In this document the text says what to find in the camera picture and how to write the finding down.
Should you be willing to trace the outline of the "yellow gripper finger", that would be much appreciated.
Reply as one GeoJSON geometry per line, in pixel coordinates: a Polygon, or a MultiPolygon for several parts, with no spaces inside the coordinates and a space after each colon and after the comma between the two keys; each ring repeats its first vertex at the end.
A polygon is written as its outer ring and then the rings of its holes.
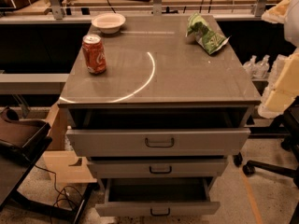
{"type": "Polygon", "coordinates": [[[271,90],[265,106],[272,112],[283,112],[299,95],[299,53],[290,55],[271,90]]]}
{"type": "Polygon", "coordinates": [[[263,15],[262,20],[270,23],[284,23],[286,11],[291,0],[282,0],[275,6],[267,9],[263,15]]]}

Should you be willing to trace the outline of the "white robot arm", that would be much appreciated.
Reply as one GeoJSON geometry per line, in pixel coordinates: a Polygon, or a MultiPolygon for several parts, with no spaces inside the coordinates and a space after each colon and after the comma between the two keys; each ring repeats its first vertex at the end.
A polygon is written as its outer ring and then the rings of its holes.
{"type": "MultiPolygon", "coordinates": [[[[282,0],[262,15],[264,21],[282,23],[284,38],[299,49],[299,0],[282,0]]],[[[273,85],[265,107],[272,112],[283,112],[299,95],[299,53],[284,60],[282,71],[273,85]]]]}

